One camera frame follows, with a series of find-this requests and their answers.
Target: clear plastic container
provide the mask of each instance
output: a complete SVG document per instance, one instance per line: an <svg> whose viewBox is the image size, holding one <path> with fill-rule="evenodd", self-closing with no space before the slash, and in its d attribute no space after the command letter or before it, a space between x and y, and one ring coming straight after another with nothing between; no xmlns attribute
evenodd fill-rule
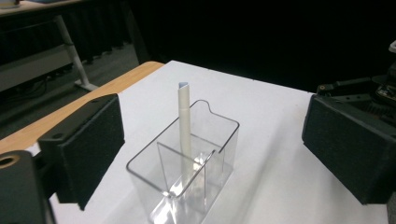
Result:
<svg viewBox="0 0 396 224"><path fill-rule="evenodd" d="M191 106L191 154L176 119L127 164L151 223L201 223L233 172L239 123Z"/></svg>

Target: table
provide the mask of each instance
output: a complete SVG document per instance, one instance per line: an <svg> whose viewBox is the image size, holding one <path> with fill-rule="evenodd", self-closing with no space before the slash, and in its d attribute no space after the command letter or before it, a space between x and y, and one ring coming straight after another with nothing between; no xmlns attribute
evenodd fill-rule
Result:
<svg viewBox="0 0 396 224"><path fill-rule="evenodd" d="M123 82L132 77L130 83ZM191 64L144 63L0 141L0 148L28 147L37 153L37 144L30 145L61 120L57 116L64 118L89 99L120 91L126 143L85 211L79 211L76 204L58 204L55 196L50 201L61 224L146 223L125 165L177 118L180 81L190 83L191 102L207 100L214 113L240 123L233 174L204 223L388 223L384 204L361 205L303 145L304 117L312 92ZM25 143L14 147L20 139Z"/></svg>
<svg viewBox="0 0 396 224"><path fill-rule="evenodd" d="M0 9L0 22L27 20L40 15L53 16L61 33L64 44L55 48L39 52L35 55L8 63L0 67L0 91L14 87L34 77L39 77L59 67L73 63L79 74L76 84L81 88L93 91L97 87L88 80L81 60L73 44L70 34L64 24L62 13L71 7L81 7L82 4L92 3L92 0L67 0L50 4L21 1L20 6L10 9Z"/></svg>

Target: white stick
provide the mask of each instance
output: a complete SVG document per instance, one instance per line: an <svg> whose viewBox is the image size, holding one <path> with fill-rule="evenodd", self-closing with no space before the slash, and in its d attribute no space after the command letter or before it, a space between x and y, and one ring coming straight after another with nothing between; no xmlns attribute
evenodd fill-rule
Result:
<svg viewBox="0 0 396 224"><path fill-rule="evenodd" d="M180 147L184 156L191 158L190 86L188 82L178 84L178 121L180 128ZM183 188L189 181L192 171L190 161L182 158Z"/></svg>

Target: wooden table edge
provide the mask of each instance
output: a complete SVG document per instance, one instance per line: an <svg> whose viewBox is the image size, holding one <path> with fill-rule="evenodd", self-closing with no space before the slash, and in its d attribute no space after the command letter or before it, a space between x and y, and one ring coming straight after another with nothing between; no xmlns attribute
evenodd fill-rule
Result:
<svg viewBox="0 0 396 224"><path fill-rule="evenodd" d="M0 154L12 150L24 150L32 146L42 134L46 133L85 103L103 95L120 93L162 66L163 63L157 62L142 63L133 70L113 79L98 89L88 92L76 101L18 130L0 141Z"/></svg>

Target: transparent pen holder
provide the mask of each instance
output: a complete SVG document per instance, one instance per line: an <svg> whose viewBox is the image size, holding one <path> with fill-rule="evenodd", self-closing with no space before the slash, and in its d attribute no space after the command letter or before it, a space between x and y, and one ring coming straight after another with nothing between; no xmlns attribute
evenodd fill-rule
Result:
<svg viewBox="0 0 396 224"><path fill-rule="evenodd" d="M201 223L233 172L239 123L191 106L191 152L180 148L179 119L127 164L151 223Z"/></svg>

